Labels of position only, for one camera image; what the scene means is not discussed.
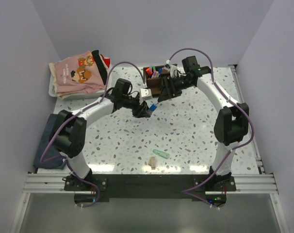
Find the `blue grey sharpener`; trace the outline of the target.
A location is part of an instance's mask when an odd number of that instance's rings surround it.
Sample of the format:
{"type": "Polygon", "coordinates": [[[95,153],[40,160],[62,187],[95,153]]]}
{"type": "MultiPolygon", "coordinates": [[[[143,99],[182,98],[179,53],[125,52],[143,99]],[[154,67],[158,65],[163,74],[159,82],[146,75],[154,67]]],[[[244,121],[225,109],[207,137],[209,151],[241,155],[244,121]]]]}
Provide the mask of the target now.
{"type": "Polygon", "coordinates": [[[152,104],[152,105],[149,107],[149,111],[150,111],[150,112],[154,112],[156,109],[157,109],[157,104],[152,104]]]}

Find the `brown wooden desk organizer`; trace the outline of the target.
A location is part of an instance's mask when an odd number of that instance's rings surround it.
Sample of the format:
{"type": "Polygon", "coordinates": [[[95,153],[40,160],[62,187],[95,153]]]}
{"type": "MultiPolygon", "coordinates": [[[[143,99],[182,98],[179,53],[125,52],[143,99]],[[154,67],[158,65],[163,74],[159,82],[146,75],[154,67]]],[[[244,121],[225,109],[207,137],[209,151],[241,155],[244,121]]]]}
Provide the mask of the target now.
{"type": "Polygon", "coordinates": [[[163,72],[161,73],[161,75],[159,75],[158,78],[148,78],[147,74],[146,74],[146,69],[149,67],[143,67],[143,76],[144,79],[146,81],[146,85],[148,89],[151,89],[152,95],[154,97],[158,97],[161,93],[162,87],[164,85],[164,78],[165,77],[169,77],[170,74],[167,70],[165,70],[162,66],[155,66],[156,67],[156,71],[158,71],[160,68],[163,69],[163,72]]]}

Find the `orange black highlighter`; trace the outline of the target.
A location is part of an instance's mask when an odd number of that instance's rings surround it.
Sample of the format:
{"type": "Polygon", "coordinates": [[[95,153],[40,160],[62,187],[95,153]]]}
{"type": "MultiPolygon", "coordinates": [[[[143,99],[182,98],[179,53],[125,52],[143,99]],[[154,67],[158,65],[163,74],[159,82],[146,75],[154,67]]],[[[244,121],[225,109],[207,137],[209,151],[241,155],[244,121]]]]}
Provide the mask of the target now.
{"type": "Polygon", "coordinates": [[[153,71],[150,69],[150,68],[147,68],[146,69],[146,74],[147,74],[147,77],[148,78],[151,78],[152,74],[153,74],[153,71]]]}

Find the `green capped pen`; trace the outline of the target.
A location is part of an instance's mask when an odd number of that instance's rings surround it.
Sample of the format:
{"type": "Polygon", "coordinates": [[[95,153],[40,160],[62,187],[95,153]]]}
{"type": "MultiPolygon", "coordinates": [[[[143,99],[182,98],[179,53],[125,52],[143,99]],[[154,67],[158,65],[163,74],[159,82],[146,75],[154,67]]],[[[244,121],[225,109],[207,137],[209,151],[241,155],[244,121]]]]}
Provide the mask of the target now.
{"type": "Polygon", "coordinates": [[[155,66],[152,66],[152,71],[153,72],[156,71],[156,67],[155,66]]]}

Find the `green transparent case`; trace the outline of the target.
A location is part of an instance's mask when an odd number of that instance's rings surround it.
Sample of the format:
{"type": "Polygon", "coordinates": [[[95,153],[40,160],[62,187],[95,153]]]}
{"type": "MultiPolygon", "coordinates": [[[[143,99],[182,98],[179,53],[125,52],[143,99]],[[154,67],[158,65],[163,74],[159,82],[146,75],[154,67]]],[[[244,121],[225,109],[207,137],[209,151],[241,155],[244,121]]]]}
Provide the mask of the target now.
{"type": "Polygon", "coordinates": [[[154,154],[156,154],[156,155],[158,155],[158,156],[164,158],[164,159],[168,159],[168,158],[169,158],[169,154],[166,153],[165,151],[161,151],[161,150],[158,150],[158,149],[154,149],[152,152],[153,152],[154,154]]]}

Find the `beige eraser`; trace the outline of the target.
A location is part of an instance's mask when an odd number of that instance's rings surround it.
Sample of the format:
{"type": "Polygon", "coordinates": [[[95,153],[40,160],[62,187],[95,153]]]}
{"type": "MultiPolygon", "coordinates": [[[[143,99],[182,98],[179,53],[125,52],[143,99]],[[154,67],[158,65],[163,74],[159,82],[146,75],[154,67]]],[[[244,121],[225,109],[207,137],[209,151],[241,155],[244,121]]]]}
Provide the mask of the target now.
{"type": "Polygon", "coordinates": [[[154,156],[150,158],[148,165],[149,166],[156,166],[156,158],[154,156]]]}

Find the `red clear pen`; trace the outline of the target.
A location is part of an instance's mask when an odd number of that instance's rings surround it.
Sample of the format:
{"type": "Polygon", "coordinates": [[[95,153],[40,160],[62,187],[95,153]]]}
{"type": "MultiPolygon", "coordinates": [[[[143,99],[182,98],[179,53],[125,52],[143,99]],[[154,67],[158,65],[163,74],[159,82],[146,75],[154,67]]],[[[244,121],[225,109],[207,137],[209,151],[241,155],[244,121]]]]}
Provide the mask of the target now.
{"type": "Polygon", "coordinates": [[[152,71],[152,66],[150,66],[150,67],[149,67],[149,75],[148,75],[150,78],[151,78],[152,72],[153,72],[153,71],[152,71]]]}

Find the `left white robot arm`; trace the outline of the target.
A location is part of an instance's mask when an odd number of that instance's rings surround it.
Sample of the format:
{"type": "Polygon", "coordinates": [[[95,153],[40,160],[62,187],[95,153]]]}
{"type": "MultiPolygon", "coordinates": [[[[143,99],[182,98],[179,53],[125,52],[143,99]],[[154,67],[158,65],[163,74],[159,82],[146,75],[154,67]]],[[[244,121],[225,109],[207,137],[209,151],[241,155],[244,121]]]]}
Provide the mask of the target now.
{"type": "Polygon", "coordinates": [[[68,185],[80,190],[96,188],[92,170],[82,152],[86,129],[91,124],[121,108],[130,109],[135,118],[151,116],[152,108],[147,104],[147,100],[152,98],[151,90],[142,88],[136,96],[132,96],[131,87],[130,81],[118,79],[115,86],[106,90],[95,102],[73,112],[62,110],[57,115],[49,145],[60,153],[71,172],[70,179],[66,182],[68,185]]]}

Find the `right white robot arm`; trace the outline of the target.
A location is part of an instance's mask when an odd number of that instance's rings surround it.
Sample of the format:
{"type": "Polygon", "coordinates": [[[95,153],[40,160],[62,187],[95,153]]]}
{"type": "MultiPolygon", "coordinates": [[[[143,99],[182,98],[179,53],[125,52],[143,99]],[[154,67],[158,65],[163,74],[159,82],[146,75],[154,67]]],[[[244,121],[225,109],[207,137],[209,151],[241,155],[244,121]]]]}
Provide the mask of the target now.
{"type": "Polygon", "coordinates": [[[195,86],[201,90],[217,111],[213,132],[218,141],[216,156],[210,166],[209,177],[197,184],[214,191],[220,190],[231,179],[231,164],[235,150],[248,133],[249,107],[239,103],[225,91],[215,80],[213,67],[201,67],[195,56],[182,60],[184,74],[179,74],[178,68],[169,60],[164,70],[170,75],[163,79],[163,87],[158,102],[179,97],[182,90],[195,86]]]}

